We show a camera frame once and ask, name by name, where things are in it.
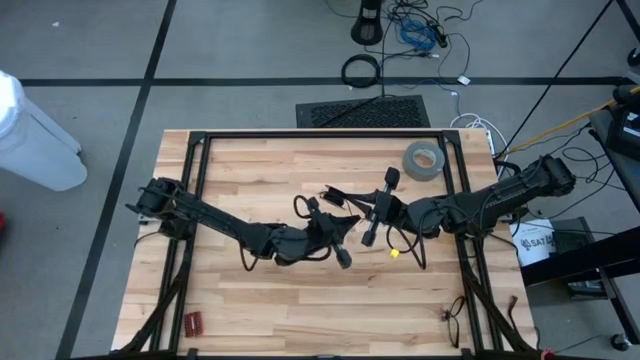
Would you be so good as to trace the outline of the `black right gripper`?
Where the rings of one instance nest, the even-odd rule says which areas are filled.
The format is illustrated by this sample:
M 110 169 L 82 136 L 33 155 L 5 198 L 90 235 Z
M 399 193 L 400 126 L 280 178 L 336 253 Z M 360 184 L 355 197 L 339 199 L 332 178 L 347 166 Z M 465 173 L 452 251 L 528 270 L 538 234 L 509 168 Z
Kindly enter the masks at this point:
M 374 190 L 370 193 L 346 193 L 344 195 L 344 199 L 357 207 L 370 221 L 370 225 L 362 237 L 362 245 L 372 247 L 379 225 L 393 220 L 399 213 L 401 201 L 391 194 L 397 188 L 399 180 L 399 170 L 389 167 L 384 177 L 385 186 L 382 191 Z

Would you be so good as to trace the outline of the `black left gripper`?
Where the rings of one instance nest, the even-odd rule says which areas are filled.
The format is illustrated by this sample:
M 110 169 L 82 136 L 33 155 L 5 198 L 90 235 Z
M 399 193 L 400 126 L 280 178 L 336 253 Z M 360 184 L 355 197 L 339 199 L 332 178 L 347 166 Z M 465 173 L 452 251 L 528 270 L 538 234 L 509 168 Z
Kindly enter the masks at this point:
M 309 214 L 302 218 L 308 220 L 305 232 L 308 235 L 308 244 L 305 250 L 304 261 L 326 260 L 334 251 L 336 259 L 342 269 L 352 265 L 349 252 L 343 247 L 344 239 L 352 228 L 361 221 L 359 215 L 334 216 L 322 212 L 315 197 L 309 199 L 300 196 L 307 207 Z

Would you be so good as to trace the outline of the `black cord spool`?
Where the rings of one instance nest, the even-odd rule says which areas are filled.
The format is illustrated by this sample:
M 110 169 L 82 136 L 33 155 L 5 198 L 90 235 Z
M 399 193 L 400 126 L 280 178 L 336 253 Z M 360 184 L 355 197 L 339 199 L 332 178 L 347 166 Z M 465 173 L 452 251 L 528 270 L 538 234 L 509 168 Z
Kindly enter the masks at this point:
M 326 185 L 326 190 L 321 193 L 321 198 L 340 208 L 342 208 L 345 203 L 345 193 L 330 185 Z

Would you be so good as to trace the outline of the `black floor vent grate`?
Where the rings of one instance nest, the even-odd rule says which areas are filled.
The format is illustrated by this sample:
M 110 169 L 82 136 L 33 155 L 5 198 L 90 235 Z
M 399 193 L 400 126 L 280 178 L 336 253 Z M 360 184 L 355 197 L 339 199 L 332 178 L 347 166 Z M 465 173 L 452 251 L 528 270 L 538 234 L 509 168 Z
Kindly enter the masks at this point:
M 387 96 L 295 106 L 298 128 L 430 128 L 423 98 Z

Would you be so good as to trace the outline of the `white printed paper sheet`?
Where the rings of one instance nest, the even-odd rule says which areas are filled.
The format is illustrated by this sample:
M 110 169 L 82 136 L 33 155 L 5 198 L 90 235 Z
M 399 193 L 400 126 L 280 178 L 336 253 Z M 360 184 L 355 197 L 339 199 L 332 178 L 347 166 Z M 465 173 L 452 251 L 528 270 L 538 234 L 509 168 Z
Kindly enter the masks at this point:
M 545 260 L 557 251 L 554 228 L 547 219 L 515 223 L 510 231 L 521 267 Z

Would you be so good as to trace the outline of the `black floor stand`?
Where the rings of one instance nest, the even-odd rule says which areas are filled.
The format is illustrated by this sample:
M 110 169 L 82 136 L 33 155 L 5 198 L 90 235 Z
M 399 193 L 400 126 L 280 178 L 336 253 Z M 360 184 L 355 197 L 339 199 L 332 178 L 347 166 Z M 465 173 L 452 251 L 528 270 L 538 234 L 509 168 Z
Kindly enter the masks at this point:
M 352 40 L 357 44 L 371 46 L 382 40 L 382 2 L 383 0 L 360 0 L 358 15 L 350 33 Z

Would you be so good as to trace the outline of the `red screw bit box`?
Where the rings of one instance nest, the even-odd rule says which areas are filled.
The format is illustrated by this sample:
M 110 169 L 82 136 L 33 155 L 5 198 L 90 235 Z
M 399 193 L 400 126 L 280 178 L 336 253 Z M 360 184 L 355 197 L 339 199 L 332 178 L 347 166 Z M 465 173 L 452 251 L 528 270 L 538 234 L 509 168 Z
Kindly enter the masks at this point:
M 203 318 L 200 311 L 184 315 L 184 329 L 186 338 L 196 338 L 204 333 Z

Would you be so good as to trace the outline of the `black power strip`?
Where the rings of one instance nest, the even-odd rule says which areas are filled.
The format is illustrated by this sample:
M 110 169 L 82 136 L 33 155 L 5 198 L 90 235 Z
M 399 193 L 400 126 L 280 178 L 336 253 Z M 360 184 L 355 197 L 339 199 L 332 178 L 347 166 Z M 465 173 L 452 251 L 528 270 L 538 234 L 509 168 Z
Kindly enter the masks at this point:
M 448 41 L 447 41 L 447 36 L 444 34 L 443 27 L 437 22 L 430 22 L 429 23 L 429 27 L 432 30 L 433 34 L 434 34 L 434 38 L 435 38 L 436 43 L 441 48 L 447 48 L 448 47 Z

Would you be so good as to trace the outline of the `black table beam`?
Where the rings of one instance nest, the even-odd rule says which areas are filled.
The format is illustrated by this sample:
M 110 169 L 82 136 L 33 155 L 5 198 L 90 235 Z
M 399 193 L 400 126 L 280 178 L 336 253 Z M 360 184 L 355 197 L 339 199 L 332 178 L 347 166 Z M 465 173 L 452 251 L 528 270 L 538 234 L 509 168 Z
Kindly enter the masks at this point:
M 640 226 L 527 265 L 521 273 L 530 286 L 572 277 L 586 280 L 595 269 L 613 270 L 616 276 L 640 272 Z

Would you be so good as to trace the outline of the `black diagonal rig pole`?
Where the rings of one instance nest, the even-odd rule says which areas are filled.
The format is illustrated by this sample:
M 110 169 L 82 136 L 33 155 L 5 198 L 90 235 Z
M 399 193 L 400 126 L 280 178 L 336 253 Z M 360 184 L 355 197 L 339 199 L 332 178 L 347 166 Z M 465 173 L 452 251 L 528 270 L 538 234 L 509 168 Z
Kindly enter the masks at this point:
M 573 48 L 573 50 L 569 53 L 569 55 L 567 56 L 567 58 L 563 61 L 563 63 L 560 65 L 560 67 L 558 68 L 558 70 L 556 71 L 556 73 L 554 74 L 554 76 L 551 78 L 551 80 L 546 84 L 546 87 L 544 89 L 544 91 L 542 92 L 542 94 L 540 95 L 540 97 L 538 98 L 538 100 L 534 103 L 534 105 L 531 107 L 531 109 L 529 110 L 529 112 L 527 113 L 527 115 L 524 117 L 523 121 L 519 124 L 519 126 L 517 127 L 516 131 L 513 133 L 513 135 L 510 137 L 509 141 L 507 142 L 507 144 L 505 145 L 505 148 L 503 150 L 501 150 L 497 155 L 494 155 L 493 159 L 499 159 L 501 158 L 503 155 L 507 155 L 507 149 L 510 148 L 510 146 L 512 145 L 512 143 L 514 142 L 514 140 L 516 139 L 516 137 L 518 136 L 518 134 L 522 131 L 522 129 L 525 127 L 525 125 L 527 124 L 527 122 L 531 119 L 533 113 L 535 112 L 535 110 L 539 107 L 539 105 L 541 104 L 541 102 L 544 100 L 544 98 L 546 97 L 546 95 L 548 94 L 548 92 L 550 91 L 551 87 L 554 86 L 557 82 L 557 80 L 559 79 L 561 73 L 564 71 L 564 69 L 566 68 L 566 66 L 569 64 L 569 62 L 573 59 L 573 57 L 575 56 L 575 54 L 577 53 L 577 51 L 580 49 L 580 47 L 583 45 L 583 43 L 586 41 L 586 39 L 588 38 L 588 36 L 591 34 L 591 32 L 593 31 L 593 29 L 596 27 L 596 25 L 598 24 L 598 22 L 601 20 L 601 18 L 604 16 L 604 14 L 607 12 L 607 10 L 609 9 L 609 7 L 612 5 L 614 0 L 607 0 L 607 2 L 605 3 L 605 5 L 603 6 L 603 8 L 600 10 L 600 12 L 598 13 L 598 15 L 596 16 L 596 18 L 593 20 L 593 22 L 591 23 L 591 25 L 587 28 L 587 30 L 584 32 L 584 34 L 582 35 L 582 37 L 580 38 L 580 40 L 578 41 L 578 43 L 575 45 L 575 47 Z

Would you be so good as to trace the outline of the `dark equipment cart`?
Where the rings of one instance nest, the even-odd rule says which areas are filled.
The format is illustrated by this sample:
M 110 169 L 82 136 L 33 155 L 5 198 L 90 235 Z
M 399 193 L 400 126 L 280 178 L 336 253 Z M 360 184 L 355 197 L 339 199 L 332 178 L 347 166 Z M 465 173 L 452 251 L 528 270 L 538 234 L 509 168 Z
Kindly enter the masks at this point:
M 640 212 L 640 86 L 613 90 L 613 100 L 588 116 L 592 136 Z

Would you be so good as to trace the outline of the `white cylindrical bin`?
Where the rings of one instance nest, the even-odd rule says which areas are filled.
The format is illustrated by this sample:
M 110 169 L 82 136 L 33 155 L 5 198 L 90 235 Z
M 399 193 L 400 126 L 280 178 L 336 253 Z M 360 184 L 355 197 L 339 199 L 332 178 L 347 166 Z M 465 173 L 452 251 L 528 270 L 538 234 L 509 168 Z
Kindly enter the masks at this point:
M 85 182 L 80 143 L 36 106 L 20 81 L 0 70 L 0 169 L 53 191 Z

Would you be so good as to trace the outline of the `grey duct tape roll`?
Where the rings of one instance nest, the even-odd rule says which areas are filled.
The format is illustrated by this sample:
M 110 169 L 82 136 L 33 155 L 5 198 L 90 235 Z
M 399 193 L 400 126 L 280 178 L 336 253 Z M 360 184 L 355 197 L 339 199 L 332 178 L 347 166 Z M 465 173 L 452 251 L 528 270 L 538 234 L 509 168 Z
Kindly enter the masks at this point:
M 416 181 L 430 181 L 442 172 L 446 164 L 443 151 L 431 142 L 411 143 L 403 156 L 405 173 Z

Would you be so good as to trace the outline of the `black aluminium table frame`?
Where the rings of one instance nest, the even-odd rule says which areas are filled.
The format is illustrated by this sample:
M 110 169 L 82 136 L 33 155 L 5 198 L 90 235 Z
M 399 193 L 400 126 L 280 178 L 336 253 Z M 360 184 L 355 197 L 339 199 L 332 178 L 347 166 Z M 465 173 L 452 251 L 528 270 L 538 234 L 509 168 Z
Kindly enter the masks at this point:
M 434 180 L 403 177 L 398 196 L 411 202 L 449 191 L 475 191 L 496 178 L 485 136 L 477 130 L 294 130 L 258 134 L 223 131 L 206 145 L 186 130 L 162 139 L 154 173 L 184 178 L 206 202 L 246 220 L 304 227 L 296 195 L 312 197 L 326 185 L 346 192 L 380 188 L 389 167 L 401 164 L 413 142 L 446 146 L 448 167 Z M 160 237 L 144 226 L 136 247 L 112 345 L 129 343 L 151 314 L 164 270 L 176 270 L 189 256 L 191 268 L 181 308 L 170 305 L 153 347 L 203 355 L 428 355 L 458 353 L 451 337 L 470 349 L 503 349 L 507 341 L 482 305 L 469 300 L 451 321 L 442 314 L 467 293 L 460 274 L 470 242 L 449 234 L 426 244 L 427 265 L 408 254 L 390 256 L 401 237 L 380 229 L 365 247 L 365 224 L 345 245 L 353 264 L 336 260 L 282 268 L 248 258 L 236 242 L 199 227 L 191 244 Z M 184 315 L 200 311 L 204 333 L 186 338 Z

